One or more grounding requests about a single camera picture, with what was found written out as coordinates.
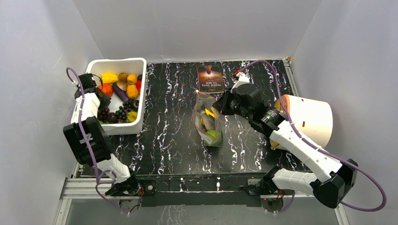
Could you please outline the yellow pear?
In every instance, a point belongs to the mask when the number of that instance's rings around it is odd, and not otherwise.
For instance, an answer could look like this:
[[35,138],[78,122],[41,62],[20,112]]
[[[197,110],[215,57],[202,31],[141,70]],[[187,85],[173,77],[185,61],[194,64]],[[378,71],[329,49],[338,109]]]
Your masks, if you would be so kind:
[[211,110],[208,110],[207,108],[205,109],[205,113],[206,113],[208,116],[210,116],[210,117],[212,117],[212,118],[215,118],[215,114],[214,114]]

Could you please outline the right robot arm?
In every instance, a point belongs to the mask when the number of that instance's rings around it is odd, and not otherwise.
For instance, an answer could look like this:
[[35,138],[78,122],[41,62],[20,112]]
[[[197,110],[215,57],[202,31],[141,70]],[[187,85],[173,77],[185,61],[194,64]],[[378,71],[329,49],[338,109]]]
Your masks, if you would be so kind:
[[287,115],[279,109],[266,106],[259,89],[242,84],[225,91],[213,103],[222,115],[239,115],[251,127],[276,141],[303,162],[310,172],[294,172],[275,166],[256,184],[248,184],[247,192],[254,195],[277,194],[293,190],[313,195],[320,203],[336,208],[353,187],[357,171],[353,166],[322,154],[294,133]]

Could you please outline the green round fruit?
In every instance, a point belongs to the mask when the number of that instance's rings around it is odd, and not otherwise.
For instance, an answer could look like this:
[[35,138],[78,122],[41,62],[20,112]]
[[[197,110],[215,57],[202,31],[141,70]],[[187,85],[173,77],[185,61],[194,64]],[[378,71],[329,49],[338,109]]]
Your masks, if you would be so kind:
[[211,143],[210,145],[216,146],[221,143],[222,141],[222,133],[216,130],[208,130],[208,136],[210,137]]

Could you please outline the grey toy fish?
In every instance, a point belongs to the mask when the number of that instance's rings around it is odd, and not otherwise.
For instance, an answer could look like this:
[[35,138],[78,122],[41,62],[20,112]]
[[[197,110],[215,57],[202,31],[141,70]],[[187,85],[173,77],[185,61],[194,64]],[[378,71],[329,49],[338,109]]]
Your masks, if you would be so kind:
[[215,130],[214,118],[205,113],[205,108],[198,109],[198,113],[201,116],[201,120],[203,121],[203,125],[205,126],[206,130]]

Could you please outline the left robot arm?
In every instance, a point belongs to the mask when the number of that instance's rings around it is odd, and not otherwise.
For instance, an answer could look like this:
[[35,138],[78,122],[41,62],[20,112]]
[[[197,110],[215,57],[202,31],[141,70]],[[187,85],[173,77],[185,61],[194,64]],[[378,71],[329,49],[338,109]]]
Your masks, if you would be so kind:
[[99,179],[104,175],[111,179],[113,184],[105,193],[107,196],[138,194],[140,182],[129,167],[116,157],[110,139],[97,118],[97,113],[104,109],[109,97],[99,90],[93,74],[79,75],[73,84],[77,87],[74,94],[76,103],[71,122],[63,128],[63,133],[77,162],[94,168]]

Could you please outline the orange fruit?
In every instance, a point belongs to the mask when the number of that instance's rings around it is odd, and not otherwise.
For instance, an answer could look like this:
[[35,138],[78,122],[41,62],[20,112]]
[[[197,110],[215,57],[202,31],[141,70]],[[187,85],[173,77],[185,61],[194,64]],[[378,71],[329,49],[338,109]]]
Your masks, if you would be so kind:
[[126,94],[127,94],[127,97],[130,99],[132,99],[132,98],[137,99],[139,96],[139,91],[138,91],[136,85],[134,85],[134,84],[128,85],[127,89],[126,89]]

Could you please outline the clear zip top bag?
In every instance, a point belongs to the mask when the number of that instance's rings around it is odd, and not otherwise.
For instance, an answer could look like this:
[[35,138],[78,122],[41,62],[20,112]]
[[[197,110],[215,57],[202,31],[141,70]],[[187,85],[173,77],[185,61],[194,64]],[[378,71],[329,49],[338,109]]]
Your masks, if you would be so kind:
[[216,98],[195,90],[196,103],[192,111],[192,122],[201,140],[208,147],[222,146],[222,129],[219,112],[213,107]]

